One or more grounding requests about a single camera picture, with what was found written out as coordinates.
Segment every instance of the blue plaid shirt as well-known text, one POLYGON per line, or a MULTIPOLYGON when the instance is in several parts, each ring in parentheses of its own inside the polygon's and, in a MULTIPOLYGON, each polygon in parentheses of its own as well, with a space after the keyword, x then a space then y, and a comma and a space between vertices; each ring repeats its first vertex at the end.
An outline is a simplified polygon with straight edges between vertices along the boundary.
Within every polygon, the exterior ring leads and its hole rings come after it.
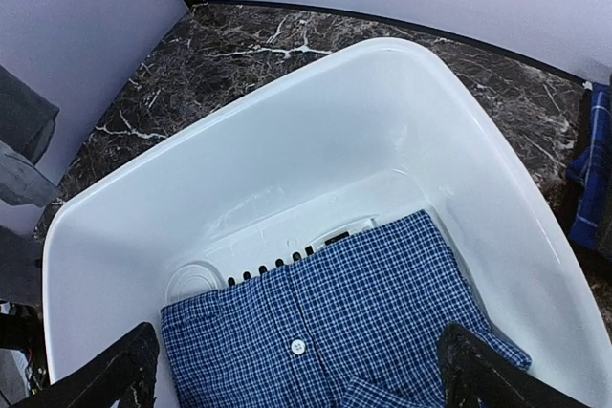
POLYGON ((436 343, 451 321, 531 364, 492 334, 421 211, 168 306, 162 334, 183 408, 423 408, 444 406, 436 343))
POLYGON ((584 187, 576 220, 568 237, 592 250, 597 250, 598 228, 605 209, 612 168, 610 109, 610 88, 594 83, 589 147, 567 168, 568 179, 584 187))

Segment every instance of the gray fabric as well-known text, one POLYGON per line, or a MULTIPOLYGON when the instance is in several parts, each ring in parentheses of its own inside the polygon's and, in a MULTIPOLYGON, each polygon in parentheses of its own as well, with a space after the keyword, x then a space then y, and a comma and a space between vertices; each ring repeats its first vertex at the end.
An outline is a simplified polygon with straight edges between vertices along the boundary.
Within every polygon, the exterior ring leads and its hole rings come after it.
MULTIPOLYGON (((11 351, 0 349, 0 390, 10 403, 16 403, 26 397, 26 386, 23 377, 15 365, 11 351)), ((0 397, 0 408, 8 408, 0 397)))
POLYGON ((0 226, 0 299, 22 305, 42 302, 42 244, 0 226))
POLYGON ((57 188, 31 162, 0 141, 0 200, 44 207, 58 195, 57 188))
POLYGON ((0 66, 0 140, 33 164, 47 150, 59 109, 0 66))

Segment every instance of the marble countertop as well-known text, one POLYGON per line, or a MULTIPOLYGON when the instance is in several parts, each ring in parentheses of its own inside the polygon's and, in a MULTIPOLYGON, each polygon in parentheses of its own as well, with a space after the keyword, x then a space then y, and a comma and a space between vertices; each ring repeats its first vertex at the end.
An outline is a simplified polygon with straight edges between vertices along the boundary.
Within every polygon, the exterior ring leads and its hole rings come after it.
MULTIPOLYGON (((66 200, 194 121, 327 54, 381 36, 414 41, 440 56, 556 209, 578 135, 582 88, 577 83, 394 25, 312 11, 204 4, 179 21, 128 80, 62 180, 62 199, 49 207, 39 233, 66 200)), ((598 283, 591 282, 593 292, 612 326, 612 293, 598 283)))

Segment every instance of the checkered fabric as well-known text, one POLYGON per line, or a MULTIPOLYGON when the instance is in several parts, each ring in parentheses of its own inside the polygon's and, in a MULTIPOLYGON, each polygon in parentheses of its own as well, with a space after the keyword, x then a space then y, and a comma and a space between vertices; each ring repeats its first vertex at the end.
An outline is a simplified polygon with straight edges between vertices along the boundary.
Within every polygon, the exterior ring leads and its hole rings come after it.
POLYGON ((442 407, 436 344, 451 321, 518 368, 531 364, 492 334, 420 211, 168 306, 162 334, 183 408, 442 407))
POLYGON ((568 179, 584 187, 569 239, 592 250, 597 249, 598 228, 612 169, 610 109, 610 88, 594 83, 589 147, 567 168, 568 179))

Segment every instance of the white button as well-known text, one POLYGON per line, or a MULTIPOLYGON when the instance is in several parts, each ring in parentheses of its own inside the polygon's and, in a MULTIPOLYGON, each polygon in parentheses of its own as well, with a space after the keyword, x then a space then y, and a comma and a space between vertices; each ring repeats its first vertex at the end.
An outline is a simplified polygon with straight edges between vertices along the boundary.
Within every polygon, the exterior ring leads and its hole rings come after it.
POLYGON ((291 352, 295 355, 302 355, 306 352, 306 343, 304 343, 301 339, 294 340, 291 343, 291 352))

